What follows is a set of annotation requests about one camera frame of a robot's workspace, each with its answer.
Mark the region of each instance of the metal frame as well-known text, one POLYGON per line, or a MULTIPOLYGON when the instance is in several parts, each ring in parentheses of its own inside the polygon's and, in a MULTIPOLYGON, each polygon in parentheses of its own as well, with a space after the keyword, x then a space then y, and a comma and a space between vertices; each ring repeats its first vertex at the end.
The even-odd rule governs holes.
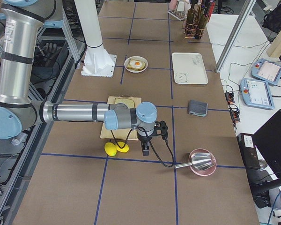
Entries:
POLYGON ((216 64, 216 68, 215 68, 216 73, 219 73, 220 70, 222 69, 222 67, 224 66, 225 61, 226 61, 227 57, 229 56, 229 53, 236 41, 236 38, 237 38, 243 24, 245 23, 246 19, 248 18, 248 15, 250 14, 255 2, 256 2, 256 0, 246 0, 245 1, 244 6, 236 20, 236 23, 232 29, 232 32, 230 33, 227 43, 223 49, 223 52, 221 53, 221 56, 216 64))

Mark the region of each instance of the fried egg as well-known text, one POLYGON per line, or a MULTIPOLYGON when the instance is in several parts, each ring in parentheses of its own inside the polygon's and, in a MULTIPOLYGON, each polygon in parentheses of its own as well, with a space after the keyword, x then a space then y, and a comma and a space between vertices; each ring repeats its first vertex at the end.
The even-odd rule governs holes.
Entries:
POLYGON ((130 60, 129 64, 132 68, 139 69, 142 66, 142 62, 138 60, 130 60))

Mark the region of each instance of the gray cloth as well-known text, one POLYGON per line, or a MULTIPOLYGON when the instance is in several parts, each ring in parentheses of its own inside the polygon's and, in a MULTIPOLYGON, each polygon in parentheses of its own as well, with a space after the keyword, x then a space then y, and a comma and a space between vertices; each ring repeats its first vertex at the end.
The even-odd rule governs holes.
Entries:
POLYGON ((196 100, 190 100, 188 103, 188 113, 196 116, 206 116, 208 109, 208 103, 200 102, 196 100))

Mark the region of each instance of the plate with fried egg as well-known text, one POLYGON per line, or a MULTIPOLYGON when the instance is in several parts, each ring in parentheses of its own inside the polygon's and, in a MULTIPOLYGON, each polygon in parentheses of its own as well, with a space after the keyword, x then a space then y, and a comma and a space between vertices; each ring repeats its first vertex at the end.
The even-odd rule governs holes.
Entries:
POLYGON ((148 61, 141 56, 132 56, 125 60, 124 66, 131 73, 140 73, 147 69, 148 61))

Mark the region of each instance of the white table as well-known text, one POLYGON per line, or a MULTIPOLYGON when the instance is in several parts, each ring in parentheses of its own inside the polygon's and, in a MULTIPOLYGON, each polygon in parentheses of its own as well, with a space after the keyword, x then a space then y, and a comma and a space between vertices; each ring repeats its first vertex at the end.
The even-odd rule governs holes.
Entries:
MULTIPOLYGON (((213 52, 216 61, 218 61, 224 49, 223 45, 226 43, 237 17, 237 15, 215 14, 212 15, 210 22, 207 24, 207 30, 209 33, 210 41, 211 43, 213 43, 213 52)), ((270 44, 267 42, 267 38, 256 19, 253 16, 249 16, 234 45, 255 46, 259 44, 262 45, 253 48, 243 48, 236 46, 232 48, 230 55, 228 56, 228 59, 220 72, 220 75, 221 79, 227 81, 227 84, 230 85, 234 90, 238 90, 238 86, 228 80, 229 67, 231 63, 245 65, 248 63, 252 63, 260 58, 265 58, 267 60, 275 62, 279 61, 278 58, 268 57, 266 49, 270 46, 270 44)), ((243 77, 252 78, 250 67, 250 65, 245 67, 232 64, 229 78, 238 84, 243 77)), ((279 87, 270 87, 270 90, 272 95, 281 95, 281 88, 279 87)), ((281 109, 281 98, 277 97, 274 98, 275 109, 273 110, 264 110, 246 106, 242 100, 242 96, 238 97, 238 92, 235 92, 234 99, 236 101, 236 105, 239 105, 241 120, 240 123, 237 123, 236 134, 254 134, 272 115, 274 115, 279 109, 281 109)), ((267 223, 270 210, 271 209, 269 207, 263 209, 259 209, 256 207, 256 211, 258 213, 259 221, 261 222, 261 224, 267 223)), ((281 218, 277 218, 277 216, 279 215, 281 215, 281 210, 276 211, 276 217, 272 217, 271 224, 277 225, 278 222, 281 222, 281 218)))

